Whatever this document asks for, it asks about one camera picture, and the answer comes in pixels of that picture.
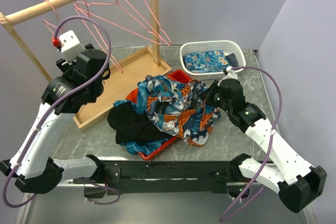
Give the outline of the orange blue patterned shorts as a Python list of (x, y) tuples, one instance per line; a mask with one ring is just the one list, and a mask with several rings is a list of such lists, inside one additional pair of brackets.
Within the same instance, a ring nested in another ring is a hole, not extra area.
[(148, 75), (138, 83), (135, 108), (161, 132), (202, 147), (221, 119), (220, 109), (206, 105), (201, 98), (207, 90), (206, 84), (197, 79), (181, 83), (167, 76)]

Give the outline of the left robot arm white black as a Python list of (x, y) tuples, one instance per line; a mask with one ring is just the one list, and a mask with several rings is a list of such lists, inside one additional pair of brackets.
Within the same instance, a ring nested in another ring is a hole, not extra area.
[(44, 91), (36, 120), (24, 145), (11, 159), (1, 161), (1, 172), (13, 172), (15, 186), (23, 193), (45, 194), (60, 182), (88, 178), (98, 183), (104, 178), (104, 163), (90, 154), (79, 159), (59, 160), (49, 155), (61, 133), (83, 105), (95, 103), (103, 93), (102, 81), (109, 77), (105, 52), (89, 48), (76, 56), (76, 61), (64, 67), (63, 74), (51, 80)]

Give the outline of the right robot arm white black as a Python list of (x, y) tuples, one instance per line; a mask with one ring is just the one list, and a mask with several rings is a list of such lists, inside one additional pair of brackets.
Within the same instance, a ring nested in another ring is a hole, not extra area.
[(326, 170), (321, 166), (314, 167), (302, 158), (273, 129), (264, 112), (245, 100), (238, 80), (214, 81), (200, 98), (206, 105), (225, 111), (231, 123), (265, 151), (276, 166), (267, 167), (241, 154), (232, 161), (230, 176), (233, 180), (256, 180), (276, 192), (281, 202), (294, 213), (299, 213), (322, 194)]

